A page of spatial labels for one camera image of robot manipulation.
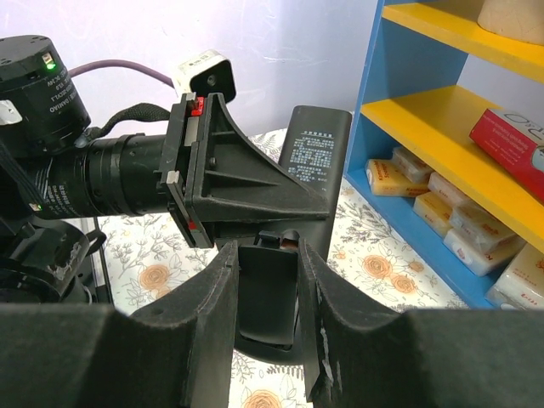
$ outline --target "beige container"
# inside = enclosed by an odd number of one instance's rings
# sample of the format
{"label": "beige container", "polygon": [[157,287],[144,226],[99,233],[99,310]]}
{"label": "beige container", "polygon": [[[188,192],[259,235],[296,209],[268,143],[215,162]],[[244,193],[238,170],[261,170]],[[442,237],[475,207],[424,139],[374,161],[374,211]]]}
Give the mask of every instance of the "beige container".
{"label": "beige container", "polygon": [[478,24],[499,36],[544,45],[544,0],[485,0]]}

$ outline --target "bookshelf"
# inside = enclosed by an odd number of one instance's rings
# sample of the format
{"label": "bookshelf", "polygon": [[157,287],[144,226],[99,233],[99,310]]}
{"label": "bookshelf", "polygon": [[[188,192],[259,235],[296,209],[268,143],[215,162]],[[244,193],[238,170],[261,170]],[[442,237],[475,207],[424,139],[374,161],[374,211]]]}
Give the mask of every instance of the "bookshelf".
{"label": "bookshelf", "polygon": [[372,195],[365,172],[368,159],[403,145],[544,252],[544,206],[469,138],[496,105],[457,85],[469,54],[544,83],[544,47],[481,29],[482,1],[378,1],[345,176],[470,307],[488,309],[498,274],[475,276],[412,211],[412,199]]}

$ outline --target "floral tablecloth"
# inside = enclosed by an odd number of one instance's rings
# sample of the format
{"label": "floral tablecloth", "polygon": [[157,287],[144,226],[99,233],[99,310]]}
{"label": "floral tablecloth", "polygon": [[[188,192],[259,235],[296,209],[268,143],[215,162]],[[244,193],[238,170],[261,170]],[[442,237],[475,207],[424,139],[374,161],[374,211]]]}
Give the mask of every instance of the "floral tablecloth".
{"label": "floral tablecloth", "polygon": [[[285,130],[255,136],[253,143],[278,159]],[[169,215],[100,220],[108,235],[105,256],[116,307],[131,314],[170,292],[200,270],[216,250],[190,249]],[[329,265],[344,279],[397,311],[462,308],[461,299],[407,245],[347,181],[343,181]],[[303,369],[269,365],[235,351],[232,408],[300,408]]]}

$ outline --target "soap bar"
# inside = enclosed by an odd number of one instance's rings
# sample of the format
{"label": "soap bar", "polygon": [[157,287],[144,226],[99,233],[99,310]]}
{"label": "soap bar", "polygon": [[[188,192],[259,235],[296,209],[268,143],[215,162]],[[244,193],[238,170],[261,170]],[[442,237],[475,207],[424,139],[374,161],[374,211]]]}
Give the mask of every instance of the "soap bar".
{"label": "soap bar", "polygon": [[436,172],[431,174],[428,188],[450,207],[456,207],[463,202],[471,201],[468,195]]}
{"label": "soap bar", "polygon": [[516,238],[516,234],[475,202],[453,209],[451,226],[478,251],[489,253]]}
{"label": "soap bar", "polygon": [[390,160],[370,159],[366,177],[375,196],[416,197],[428,192],[426,183],[412,183]]}
{"label": "soap bar", "polygon": [[452,251],[477,276],[484,276],[499,269],[518,253],[525,241],[519,237],[509,244],[498,247],[490,253],[480,253],[461,234],[450,229],[444,238],[444,245]]}
{"label": "soap bar", "polygon": [[391,161],[412,183],[427,183],[433,169],[404,146],[393,149]]}
{"label": "soap bar", "polygon": [[544,309],[544,255],[526,244],[488,291],[487,299],[502,309]]}
{"label": "soap bar", "polygon": [[438,235],[444,238],[451,229],[451,207],[432,191],[416,197],[414,212],[425,220]]}

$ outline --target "tissue box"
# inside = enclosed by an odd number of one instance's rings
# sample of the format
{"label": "tissue box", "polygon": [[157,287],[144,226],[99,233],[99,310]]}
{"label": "tissue box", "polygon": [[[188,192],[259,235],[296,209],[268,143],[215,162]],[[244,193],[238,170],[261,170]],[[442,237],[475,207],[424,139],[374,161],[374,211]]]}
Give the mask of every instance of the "tissue box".
{"label": "tissue box", "polygon": [[449,223],[451,207],[440,200],[432,191],[416,197],[414,212],[443,238],[451,229]]}
{"label": "tissue box", "polygon": [[517,237],[511,229],[475,202],[455,207],[450,224],[481,253],[489,253]]}
{"label": "tissue box", "polygon": [[487,293],[502,309],[544,309],[544,255],[527,244]]}
{"label": "tissue box", "polygon": [[444,245],[450,249],[477,276],[484,276],[510,261],[523,247],[525,241],[517,238],[490,253],[480,253],[457,231],[450,229]]}
{"label": "tissue box", "polygon": [[370,159],[366,177],[375,196],[416,197],[428,192],[426,183],[412,183],[390,160]]}
{"label": "tissue box", "polygon": [[470,137],[544,201],[544,127],[510,110],[488,109]]}
{"label": "tissue box", "polygon": [[428,189],[439,196],[450,207],[456,207],[471,199],[455,185],[434,172],[428,181]]}
{"label": "tissue box", "polygon": [[412,183],[427,183],[433,169],[404,146],[393,149],[391,161]]}

